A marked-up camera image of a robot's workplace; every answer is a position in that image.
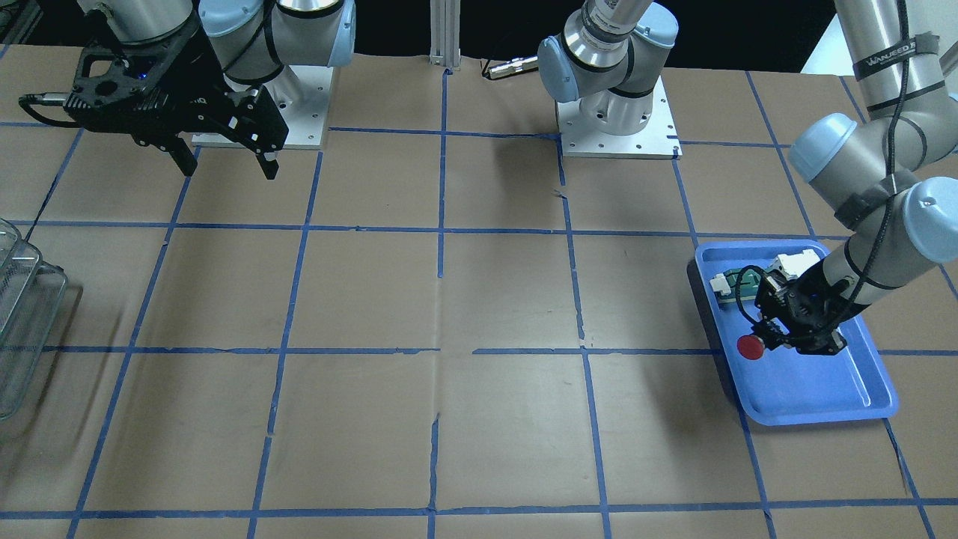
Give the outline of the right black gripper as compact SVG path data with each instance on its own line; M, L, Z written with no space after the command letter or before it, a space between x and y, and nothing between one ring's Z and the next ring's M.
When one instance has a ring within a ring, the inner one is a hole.
M290 132L268 89L228 90L202 30L138 45L98 31L82 51L63 110L89 132L164 146L184 177L194 175L198 154L178 134L202 132L223 113L222 134L254 153L267 180L276 180L277 154Z

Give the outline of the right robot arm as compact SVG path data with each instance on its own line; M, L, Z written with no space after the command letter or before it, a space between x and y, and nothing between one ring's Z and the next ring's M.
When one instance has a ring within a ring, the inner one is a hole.
M196 169L182 133L215 133L256 156L267 180L287 142L269 83L294 65L346 66L353 1L82 1L93 41L59 105L82 129L126 134Z

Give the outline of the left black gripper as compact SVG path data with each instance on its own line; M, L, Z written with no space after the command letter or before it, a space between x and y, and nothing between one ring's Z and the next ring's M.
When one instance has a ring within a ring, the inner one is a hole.
M817 272L792 281L762 272L754 334L766 350L787 346L803 355L836 355L847 345L836 329L848 305L841 296L847 289L847 279L829 285Z

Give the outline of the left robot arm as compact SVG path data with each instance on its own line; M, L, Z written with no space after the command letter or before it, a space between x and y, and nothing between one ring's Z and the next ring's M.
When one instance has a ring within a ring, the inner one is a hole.
M747 359L779 346L834 355L839 324L956 258L956 181L917 171L956 147L956 99L939 37L909 1L838 1L836 13L867 100L867 122L834 113L808 127L788 160L851 232L841 250L800 274L745 267L757 277L757 316L736 347ZM579 102L610 135L639 133L677 38L677 18L651 1L586 1L538 45L538 72L557 103Z

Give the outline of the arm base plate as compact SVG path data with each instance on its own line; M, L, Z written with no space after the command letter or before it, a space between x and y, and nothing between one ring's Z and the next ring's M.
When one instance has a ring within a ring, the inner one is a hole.
M555 116L564 157L677 159L683 154L662 78L640 98L606 90L556 103Z
M287 65L266 82L290 130L284 149L322 149L336 71L329 66Z

